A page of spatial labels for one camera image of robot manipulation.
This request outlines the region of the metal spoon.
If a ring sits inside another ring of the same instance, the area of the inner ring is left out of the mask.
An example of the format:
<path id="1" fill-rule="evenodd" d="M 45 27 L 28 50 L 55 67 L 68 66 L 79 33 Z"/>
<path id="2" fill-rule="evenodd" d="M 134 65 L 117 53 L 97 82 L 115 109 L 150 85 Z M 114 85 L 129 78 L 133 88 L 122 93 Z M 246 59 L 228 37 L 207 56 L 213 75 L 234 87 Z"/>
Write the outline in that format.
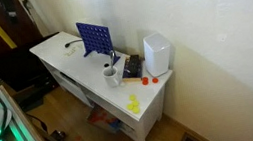
<path id="1" fill-rule="evenodd" d="M 115 56 L 115 51 L 111 50 L 109 51 L 110 52 L 110 58 L 111 58 L 111 61 L 110 61 L 110 65 L 111 65 L 111 68 L 110 68 L 110 72 L 112 73 L 112 75 L 114 74 L 114 68 L 113 68 L 113 64 L 114 64 L 114 56 Z"/>

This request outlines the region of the white ceramic cup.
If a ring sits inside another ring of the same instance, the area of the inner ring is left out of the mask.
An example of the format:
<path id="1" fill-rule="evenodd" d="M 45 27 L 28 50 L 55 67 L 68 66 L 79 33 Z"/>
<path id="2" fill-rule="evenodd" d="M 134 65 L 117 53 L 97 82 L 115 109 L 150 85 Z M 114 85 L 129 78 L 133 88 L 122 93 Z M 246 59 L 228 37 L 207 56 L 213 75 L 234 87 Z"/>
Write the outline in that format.
<path id="1" fill-rule="evenodd" d="M 118 71 L 116 67 L 106 67 L 103 71 L 103 78 L 110 87 L 119 86 L 120 78 L 118 77 Z"/>

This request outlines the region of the dark box with wooden edge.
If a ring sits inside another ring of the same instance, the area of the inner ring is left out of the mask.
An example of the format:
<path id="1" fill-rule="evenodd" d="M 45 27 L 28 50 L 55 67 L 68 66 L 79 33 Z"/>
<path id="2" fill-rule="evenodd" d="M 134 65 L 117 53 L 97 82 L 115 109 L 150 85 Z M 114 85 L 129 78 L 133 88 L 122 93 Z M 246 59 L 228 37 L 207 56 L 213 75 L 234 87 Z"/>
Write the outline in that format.
<path id="1" fill-rule="evenodd" d="M 125 58 L 122 78 L 127 81 L 140 81 L 142 78 L 142 63 L 138 55 Z"/>

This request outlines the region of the white shelf table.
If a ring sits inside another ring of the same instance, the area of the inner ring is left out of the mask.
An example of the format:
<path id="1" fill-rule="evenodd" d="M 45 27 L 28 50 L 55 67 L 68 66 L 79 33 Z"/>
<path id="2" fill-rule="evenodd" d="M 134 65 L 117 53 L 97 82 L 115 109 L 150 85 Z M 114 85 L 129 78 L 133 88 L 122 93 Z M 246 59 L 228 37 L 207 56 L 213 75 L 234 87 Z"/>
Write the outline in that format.
<path id="1" fill-rule="evenodd" d="M 122 82 L 110 87 L 103 78 L 103 70 L 110 61 L 107 55 L 91 52 L 84 57 L 85 46 L 79 37 L 59 32 L 30 50 L 50 71 L 63 89 L 86 105 L 97 103 L 127 125 L 123 132 L 135 141 L 146 141 L 155 122 L 162 118 L 164 91 L 172 75 L 168 70 L 158 83 Z M 127 110 L 135 95 L 140 112 Z"/>

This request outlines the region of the red game disc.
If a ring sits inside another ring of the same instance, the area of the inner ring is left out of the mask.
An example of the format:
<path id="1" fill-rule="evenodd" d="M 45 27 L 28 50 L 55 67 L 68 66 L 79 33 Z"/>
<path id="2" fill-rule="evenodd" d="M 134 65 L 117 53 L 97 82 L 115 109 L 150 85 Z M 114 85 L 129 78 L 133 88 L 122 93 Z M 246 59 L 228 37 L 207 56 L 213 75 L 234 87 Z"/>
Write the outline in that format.
<path id="1" fill-rule="evenodd" d="M 154 77 L 153 79 L 152 79 L 152 82 L 155 84 L 155 83 L 158 83 L 158 78 L 157 77 Z"/>
<path id="2" fill-rule="evenodd" d="M 143 77 L 142 78 L 142 83 L 143 83 L 143 85 L 148 85 L 149 84 L 148 78 L 147 77 Z"/>

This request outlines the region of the yellow game disc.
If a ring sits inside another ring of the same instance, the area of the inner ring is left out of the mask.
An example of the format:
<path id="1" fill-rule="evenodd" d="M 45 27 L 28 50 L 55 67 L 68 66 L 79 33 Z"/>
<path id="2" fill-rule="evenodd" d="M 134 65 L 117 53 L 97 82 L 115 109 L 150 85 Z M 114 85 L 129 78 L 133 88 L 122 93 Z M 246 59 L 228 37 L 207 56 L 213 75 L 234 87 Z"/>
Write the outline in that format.
<path id="1" fill-rule="evenodd" d="M 135 101 L 135 99 L 137 98 L 135 95 L 129 95 L 129 97 L 131 101 Z"/>
<path id="2" fill-rule="evenodd" d="M 132 111 L 133 111 L 134 114 L 137 114 L 137 113 L 140 112 L 140 109 L 139 109 L 138 106 L 136 106 L 136 107 L 134 107 L 134 108 L 132 109 Z"/>
<path id="3" fill-rule="evenodd" d="M 133 104 L 129 104 L 128 106 L 127 106 L 127 110 L 132 110 L 134 108 L 134 105 Z"/>
<path id="4" fill-rule="evenodd" d="M 134 107 L 139 106 L 139 102 L 137 100 L 133 101 L 132 104 L 134 105 Z"/>

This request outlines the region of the white box speaker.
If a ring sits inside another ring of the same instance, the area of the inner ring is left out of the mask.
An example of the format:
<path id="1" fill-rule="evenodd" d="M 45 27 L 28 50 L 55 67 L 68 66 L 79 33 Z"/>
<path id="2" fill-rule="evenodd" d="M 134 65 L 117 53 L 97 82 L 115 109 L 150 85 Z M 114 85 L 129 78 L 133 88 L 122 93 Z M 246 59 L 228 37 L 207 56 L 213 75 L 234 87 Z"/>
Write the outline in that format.
<path id="1" fill-rule="evenodd" d="M 160 76 L 169 69 L 170 42 L 161 34 L 144 37 L 146 69 L 150 75 Z"/>

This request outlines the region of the blue connect four grid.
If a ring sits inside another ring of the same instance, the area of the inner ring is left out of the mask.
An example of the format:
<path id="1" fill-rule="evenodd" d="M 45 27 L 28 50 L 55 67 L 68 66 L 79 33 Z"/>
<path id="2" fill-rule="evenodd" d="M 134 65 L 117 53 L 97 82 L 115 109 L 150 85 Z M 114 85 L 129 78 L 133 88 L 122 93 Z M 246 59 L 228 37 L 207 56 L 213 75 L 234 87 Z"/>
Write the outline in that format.
<path id="1" fill-rule="evenodd" d="M 110 51 L 114 50 L 110 31 L 107 27 L 79 22 L 76 23 L 76 27 L 85 47 L 84 57 L 88 56 L 92 51 L 110 55 Z"/>

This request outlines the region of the colourful box under shelf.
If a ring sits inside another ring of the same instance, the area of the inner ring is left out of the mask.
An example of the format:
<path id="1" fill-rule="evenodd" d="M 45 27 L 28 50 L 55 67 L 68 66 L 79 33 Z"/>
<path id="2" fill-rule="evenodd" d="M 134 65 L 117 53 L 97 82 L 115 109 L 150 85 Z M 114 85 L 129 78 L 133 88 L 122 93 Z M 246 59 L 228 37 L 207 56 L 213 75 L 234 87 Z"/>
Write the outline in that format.
<path id="1" fill-rule="evenodd" d="M 120 129 L 120 119 L 98 105 L 95 105 L 90 111 L 87 121 L 89 124 L 91 123 L 110 133 L 116 133 Z"/>

